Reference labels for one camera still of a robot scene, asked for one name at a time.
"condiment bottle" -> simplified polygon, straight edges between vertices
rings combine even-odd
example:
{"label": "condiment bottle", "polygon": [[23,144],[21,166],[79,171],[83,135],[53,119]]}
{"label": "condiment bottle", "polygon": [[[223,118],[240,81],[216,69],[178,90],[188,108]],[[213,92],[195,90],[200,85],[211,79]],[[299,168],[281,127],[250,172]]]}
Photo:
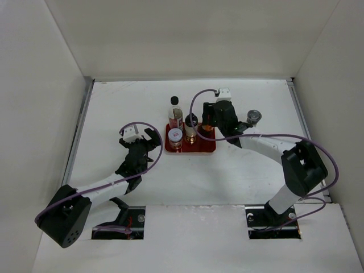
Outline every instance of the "condiment bottle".
{"label": "condiment bottle", "polygon": [[171,129],[178,128],[183,131],[183,114],[181,107],[178,106],[178,97],[171,97],[171,104],[168,111],[169,126]]}

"glass bottle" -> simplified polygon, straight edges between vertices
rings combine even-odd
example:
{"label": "glass bottle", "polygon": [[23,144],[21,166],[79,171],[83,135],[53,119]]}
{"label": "glass bottle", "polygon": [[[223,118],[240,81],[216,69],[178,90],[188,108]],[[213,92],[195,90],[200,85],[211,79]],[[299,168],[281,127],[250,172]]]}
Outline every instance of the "glass bottle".
{"label": "glass bottle", "polygon": [[[197,117],[192,113],[192,122],[193,122],[193,126],[197,129],[198,127],[198,119]],[[191,125],[191,119],[189,118],[189,115],[186,117],[186,120],[184,122],[185,126],[185,132],[186,132],[186,142],[190,143],[190,144],[194,144],[194,142],[196,142],[197,140],[197,133],[195,132],[195,130],[193,129],[192,125]]]}
{"label": "glass bottle", "polygon": [[169,126],[171,129],[178,128],[183,131],[183,114],[181,107],[178,105],[178,97],[171,97],[171,104],[172,106],[168,111]]}

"white wall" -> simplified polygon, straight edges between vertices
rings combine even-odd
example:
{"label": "white wall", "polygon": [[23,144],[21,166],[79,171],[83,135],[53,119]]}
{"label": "white wall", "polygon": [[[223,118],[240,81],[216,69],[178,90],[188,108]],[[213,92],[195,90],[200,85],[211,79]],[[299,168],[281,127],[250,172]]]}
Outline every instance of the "white wall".
{"label": "white wall", "polygon": [[43,0],[0,0],[0,272],[30,272],[85,82]]}
{"label": "white wall", "polygon": [[338,0],[46,0],[84,75],[294,77]]}
{"label": "white wall", "polygon": [[331,193],[344,207],[364,263],[363,0],[340,1],[299,70],[295,85],[311,136],[339,164],[340,180]]}

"spice jar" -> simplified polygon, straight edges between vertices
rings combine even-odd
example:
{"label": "spice jar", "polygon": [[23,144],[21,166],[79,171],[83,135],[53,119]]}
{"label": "spice jar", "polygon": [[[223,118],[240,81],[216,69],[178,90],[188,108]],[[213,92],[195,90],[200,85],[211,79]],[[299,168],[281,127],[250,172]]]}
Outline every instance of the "spice jar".
{"label": "spice jar", "polygon": [[[192,122],[193,122],[193,127],[196,127],[197,129],[198,119],[193,113],[192,113]],[[194,144],[197,140],[197,133],[195,132],[193,127],[191,124],[190,116],[188,115],[185,119],[184,129],[186,131],[186,136],[185,136],[186,142],[190,144]]]}
{"label": "spice jar", "polygon": [[170,129],[168,132],[169,145],[174,150],[178,150],[182,148],[182,136],[183,133],[178,128]]}

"jar lid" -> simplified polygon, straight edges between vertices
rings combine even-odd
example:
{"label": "jar lid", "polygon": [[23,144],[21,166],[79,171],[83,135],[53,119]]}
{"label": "jar lid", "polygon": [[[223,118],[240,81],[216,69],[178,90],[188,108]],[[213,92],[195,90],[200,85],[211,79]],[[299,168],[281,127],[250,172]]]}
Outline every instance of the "jar lid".
{"label": "jar lid", "polygon": [[183,133],[178,128],[170,129],[170,131],[168,132],[168,138],[170,139],[170,141],[173,141],[173,142],[180,141],[182,139],[182,136],[183,136]]}

